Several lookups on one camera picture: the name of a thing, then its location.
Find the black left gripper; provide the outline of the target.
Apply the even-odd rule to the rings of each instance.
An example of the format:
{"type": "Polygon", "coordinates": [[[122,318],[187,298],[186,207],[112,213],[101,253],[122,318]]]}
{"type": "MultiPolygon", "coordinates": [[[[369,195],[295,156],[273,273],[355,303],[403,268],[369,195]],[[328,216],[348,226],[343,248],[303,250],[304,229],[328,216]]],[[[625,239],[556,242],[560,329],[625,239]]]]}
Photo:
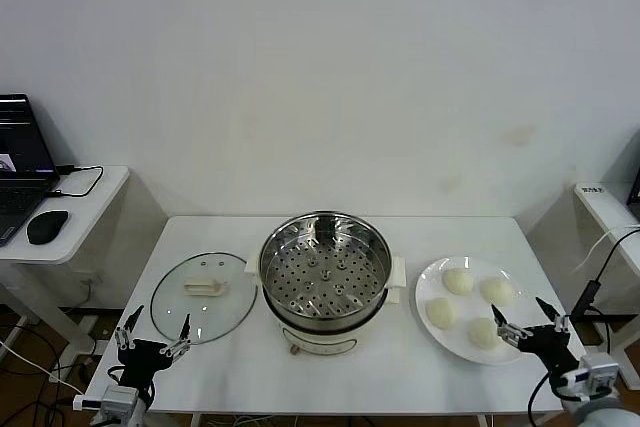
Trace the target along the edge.
{"type": "Polygon", "coordinates": [[[190,315],[187,314],[178,339],[171,344],[133,338],[133,330],[143,311],[140,305],[114,332],[118,361],[124,367],[118,384],[125,387],[150,387],[157,372],[168,369],[172,358],[184,355],[191,346],[190,315]]]}

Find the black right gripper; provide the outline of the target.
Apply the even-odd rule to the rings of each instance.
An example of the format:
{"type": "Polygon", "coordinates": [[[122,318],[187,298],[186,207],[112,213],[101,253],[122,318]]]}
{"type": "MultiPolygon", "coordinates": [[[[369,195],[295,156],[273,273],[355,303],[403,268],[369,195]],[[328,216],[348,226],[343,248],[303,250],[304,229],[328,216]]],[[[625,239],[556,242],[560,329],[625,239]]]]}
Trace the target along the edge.
{"type": "Polygon", "coordinates": [[[548,372],[569,372],[577,369],[579,361],[568,348],[571,338],[569,317],[561,315],[553,305],[540,297],[536,297],[535,300],[553,326],[540,325],[528,327],[526,330],[509,323],[502,312],[492,304],[497,335],[521,352],[537,356],[548,372]]]}

